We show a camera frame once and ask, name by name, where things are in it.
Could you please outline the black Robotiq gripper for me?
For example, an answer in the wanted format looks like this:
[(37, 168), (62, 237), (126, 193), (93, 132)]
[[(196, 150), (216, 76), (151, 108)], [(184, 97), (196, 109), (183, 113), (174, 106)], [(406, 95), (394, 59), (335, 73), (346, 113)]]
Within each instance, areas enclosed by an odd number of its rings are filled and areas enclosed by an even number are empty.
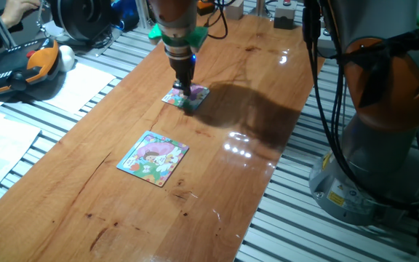
[(183, 95), (189, 97), (191, 95), (191, 82), (193, 80), (196, 65), (196, 56), (190, 55), (184, 59), (175, 59), (171, 57), (169, 63), (176, 75), (176, 80), (172, 87), (174, 89), (183, 90)]

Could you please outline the bystander bare hand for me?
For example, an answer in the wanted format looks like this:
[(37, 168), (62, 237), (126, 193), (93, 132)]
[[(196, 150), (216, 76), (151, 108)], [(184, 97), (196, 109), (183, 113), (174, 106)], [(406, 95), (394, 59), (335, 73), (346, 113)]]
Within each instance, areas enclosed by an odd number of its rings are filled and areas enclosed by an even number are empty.
[(6, 0), (1, 20), (7, 28), (17, 25), (26, 12), (38, 9), (41, 6), (39, 0)]

